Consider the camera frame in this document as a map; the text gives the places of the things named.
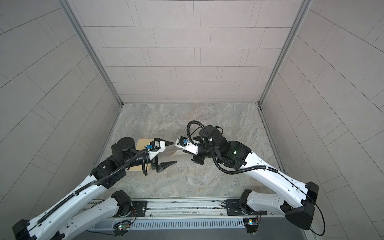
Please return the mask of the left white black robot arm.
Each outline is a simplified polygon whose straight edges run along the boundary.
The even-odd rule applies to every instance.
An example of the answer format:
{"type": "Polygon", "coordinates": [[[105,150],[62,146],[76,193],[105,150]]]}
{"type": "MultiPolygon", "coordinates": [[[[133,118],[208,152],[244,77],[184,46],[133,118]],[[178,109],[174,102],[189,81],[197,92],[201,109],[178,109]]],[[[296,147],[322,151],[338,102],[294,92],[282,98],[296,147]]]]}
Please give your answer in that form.
{"type": "Polygon", "coordinates": [[[159,163],[157,155],[172,142],[155,138],[142,150],[136,149],[135,140],[125,137],[113,144],[112,155],[96,166],[91,173],[58,203],[31,220],[20,220],[12,227],[17,240],[71,240],[91,226],[109,217],[137,216],[131,198],[124,191],[84,212],[80,210],[101,193],[110,189],[126,176],[130,167],[141,166],[147,174],[147,166],[160,172],[173,162],[159,163]]]}

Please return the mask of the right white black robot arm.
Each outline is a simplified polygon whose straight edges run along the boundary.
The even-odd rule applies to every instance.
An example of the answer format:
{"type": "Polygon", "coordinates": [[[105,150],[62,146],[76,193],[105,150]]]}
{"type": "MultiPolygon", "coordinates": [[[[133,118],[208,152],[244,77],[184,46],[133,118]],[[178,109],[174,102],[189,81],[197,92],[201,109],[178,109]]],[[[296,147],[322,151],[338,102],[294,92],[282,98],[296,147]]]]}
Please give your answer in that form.
{"type": "Polygon", "coordinates": [[[202,165],[212,158],[215,166],[228,175],[247,174],[274,193],[260,194],[244,190],[238,208],[245,215],[271,213],[283,215],[303,230],[310,230],[317,206],[319,186],[313,182],[295,180],[262,160],[249,147],[238,141],[228,141],[214,126],[199,127],[199,135],[179,137],[176,146],[193,156],[194,163],[202,165]]]}

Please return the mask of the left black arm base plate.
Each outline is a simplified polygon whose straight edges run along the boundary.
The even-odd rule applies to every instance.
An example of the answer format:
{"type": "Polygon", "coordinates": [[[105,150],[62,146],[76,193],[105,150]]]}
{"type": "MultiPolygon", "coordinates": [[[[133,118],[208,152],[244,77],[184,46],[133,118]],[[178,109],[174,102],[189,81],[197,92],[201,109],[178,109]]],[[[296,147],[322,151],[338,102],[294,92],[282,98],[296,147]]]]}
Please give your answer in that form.
{"type": "Polygon", "coordinates": [[[132,201],[131,204],[125,205],[120,214],[121,218],[135,218],[135,217],[144,217],[147,211],[148,202],[147,201],[132,201]]]}

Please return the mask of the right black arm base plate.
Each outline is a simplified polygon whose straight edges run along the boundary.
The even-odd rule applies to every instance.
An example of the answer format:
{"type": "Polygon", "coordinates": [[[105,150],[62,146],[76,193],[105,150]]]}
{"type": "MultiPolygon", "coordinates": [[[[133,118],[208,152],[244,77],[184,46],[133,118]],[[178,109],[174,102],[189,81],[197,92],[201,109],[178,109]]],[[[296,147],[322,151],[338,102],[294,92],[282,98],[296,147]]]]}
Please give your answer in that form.
{"type": "Polygon", "coordinates": [[[228,216],[266,216],[266,211],[255,211],[246,204],[240,204],[240,200],[229,199],[221,203],[221,207],[227,210],[228,216]]]}

